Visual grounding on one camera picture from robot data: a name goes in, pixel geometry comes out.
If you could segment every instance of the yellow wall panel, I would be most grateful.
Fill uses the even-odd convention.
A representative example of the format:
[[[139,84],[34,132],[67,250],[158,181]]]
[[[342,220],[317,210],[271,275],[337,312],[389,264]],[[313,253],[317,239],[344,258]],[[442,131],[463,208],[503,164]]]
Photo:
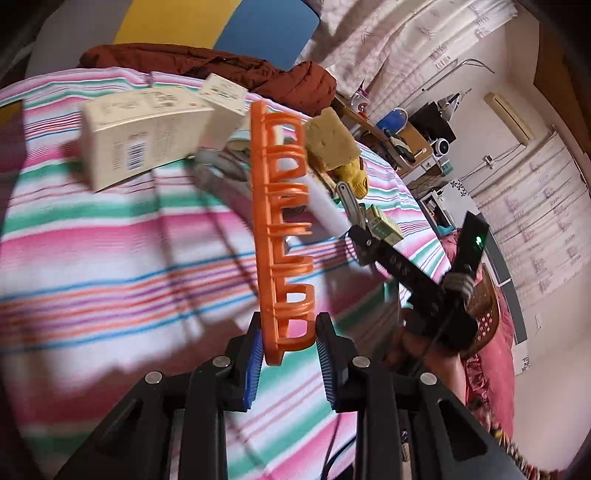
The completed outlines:
[[[213,48],[241,0],[134,0],[115,43]]]

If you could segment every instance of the blue container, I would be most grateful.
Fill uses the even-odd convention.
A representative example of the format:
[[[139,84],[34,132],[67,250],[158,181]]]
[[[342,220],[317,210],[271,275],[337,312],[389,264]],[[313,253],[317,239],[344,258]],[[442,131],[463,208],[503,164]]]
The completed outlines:
[[[377,124],[381,131],[387,128],[391,132],[399,133],[408,122],[408,113],[404,108],[395,108],[388,115],[382,118]]]

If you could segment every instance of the person's hand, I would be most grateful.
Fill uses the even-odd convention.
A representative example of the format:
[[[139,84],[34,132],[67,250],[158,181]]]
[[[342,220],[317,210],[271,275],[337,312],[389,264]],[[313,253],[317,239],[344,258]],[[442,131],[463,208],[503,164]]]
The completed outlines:
[[[402,309],[401,314],[403,319],[411,322],[413,316],[417,315],[411,309]],[[399,328],[394,335],[392,348],[386,357],[388,366],[395,369],[407,354],[419,358],[430,341],[427,337],[415,335]],[[447,349],[439,343],[434,343],[429,348],[423,363],[464,405],[466,404],[466,374],[458,352]]]

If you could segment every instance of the brown jacket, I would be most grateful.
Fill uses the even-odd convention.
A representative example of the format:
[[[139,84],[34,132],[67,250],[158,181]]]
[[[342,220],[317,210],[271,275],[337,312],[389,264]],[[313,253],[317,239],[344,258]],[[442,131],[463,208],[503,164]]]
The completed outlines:
[[[82,55],[80,67],[126,67],[144,73],[175,73],[198,79],[216,73],[250,92],[310,116],[319,115],[330,106],[336,91],[336,80],[312,61],[285,72],[266,60],[178,45],[100,45]]]

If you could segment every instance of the white mug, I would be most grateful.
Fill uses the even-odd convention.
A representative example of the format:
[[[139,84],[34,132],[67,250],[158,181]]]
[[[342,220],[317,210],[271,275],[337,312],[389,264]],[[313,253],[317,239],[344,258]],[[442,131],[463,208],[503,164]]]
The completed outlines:
[[[351,108],[356,112],[363,112],[369,105],[369,99],[361,92],[355,92],[351,96]]]

